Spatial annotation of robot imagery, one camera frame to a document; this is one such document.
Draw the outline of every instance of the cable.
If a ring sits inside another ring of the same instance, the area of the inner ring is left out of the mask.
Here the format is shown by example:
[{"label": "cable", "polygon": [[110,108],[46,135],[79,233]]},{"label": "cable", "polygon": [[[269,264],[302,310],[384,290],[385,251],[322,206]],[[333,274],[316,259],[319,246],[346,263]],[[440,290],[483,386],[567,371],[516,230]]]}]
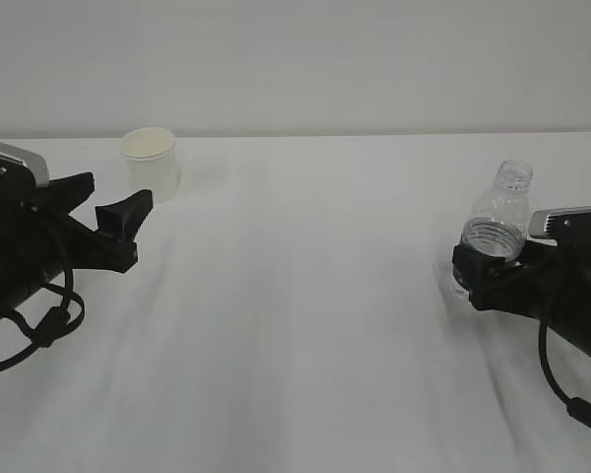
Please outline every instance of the cable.
[{"label": "cable", "polygon": [[566,406],[569,416],[591,429],[591,403],[579,397],[569,397],[558,385],[554,373],[552,372],[552,368],[550,367],[550,361],[548,360],[548,327],[552,320],[556,304],[558,303],[558,298],[569,281],[569,275],[564,264],[561,266],[562,274],[560,275],[560,279],[548,298],[545,310],[543,310],[540,317],[538,346],[539,360],[541,362],[541,369],[543,370],[545,379],[555,395]]},{"label": "cable", "polygon": [[540,325],[539,325],[539,360],[541,361],[541,369],[543,370],[543,374],[545,375],[545,379],[547,380],[550,388],[555,393],[555,395],[563,402],[569,402],[569,396],[565,394],[562,388],[558,385],[554,374],[552,373],[552,368],[550,367],[550,361],[548,360],[548,326],[550,324],[550,319],[552,314],[554,313],[554,307],[558,300],[558,295],[562,292],[564,285],[567,282],[566,274],[563,274],[558,281],[558,284],[554,288],[552,295],[548,299],[548,303],[546,304],[545,310],[541,314],[540,318]]},{"label": "cable", "polygon": [[[68,251],[57,234],[57,231],[54,229],[51,221],[42,216],[41,222],[48,233],[48,236],[52,240],[55,249],[59,253],[59,259],[64,274],[64,287],[62,288],[50,283],[44,283],[41,286],[48,291],[60,295],[61,303],[59,306],[51,307],[35,328],[31,328],[17,310],[13,308],[5,310],[2,314],[3,318],[13,321],[18,328],[20,328],[22,333],[31,340],[31,343],[27,348],[15,354],[13,357],[0,362],[0,372],[8,370],[21,363],[40,347],[49,347],[55,340],[72,333],[79,327],[79,325],[81,325],[86,315],[84,300],[74,292],[74,273],[68,256]],[[81,308],[74,320],[70,320],[71,317],[68,311],[70,302],[77,303]]]}]

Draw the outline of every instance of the table surface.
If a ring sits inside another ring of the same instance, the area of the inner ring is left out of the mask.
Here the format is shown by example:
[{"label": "table surface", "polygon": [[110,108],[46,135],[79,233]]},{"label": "table surface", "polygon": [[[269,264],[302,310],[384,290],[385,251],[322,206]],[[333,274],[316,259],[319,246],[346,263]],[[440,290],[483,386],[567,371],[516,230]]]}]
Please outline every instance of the table surface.
[{"label": "table surface", "polygon": [[[10,140],[124,198],[119,140]],[[459,310],[450,252],[499,163],[533,208],[591,204],[591,133],[179,139],[174,201],[85,323],[0,374],[0,472],[591,472],[537,324]],[[30,319],[54,302],[39,294]],[[26,340],[0,323],[0,358]],[[591,360],[552,336],[565,390]]]}]

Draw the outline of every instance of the clear plastic bottle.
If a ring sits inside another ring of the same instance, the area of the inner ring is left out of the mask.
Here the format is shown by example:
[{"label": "clear plastic bottle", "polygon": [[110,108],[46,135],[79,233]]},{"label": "clear plastic bottle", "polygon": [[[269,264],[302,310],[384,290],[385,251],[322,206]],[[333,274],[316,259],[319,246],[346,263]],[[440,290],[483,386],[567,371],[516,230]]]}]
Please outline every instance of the clear plastic bottle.
[{"label": "clear plastic bottle", "polygon": [[[494,177],[492,187],[471,209],[461,243],[489,256],[514,261],[525,244],[530,221],[528,192],[532,167],[521,161],[505,161]],[[467,299],[461,278],[453,268],[451,292],[459,299]]]}]

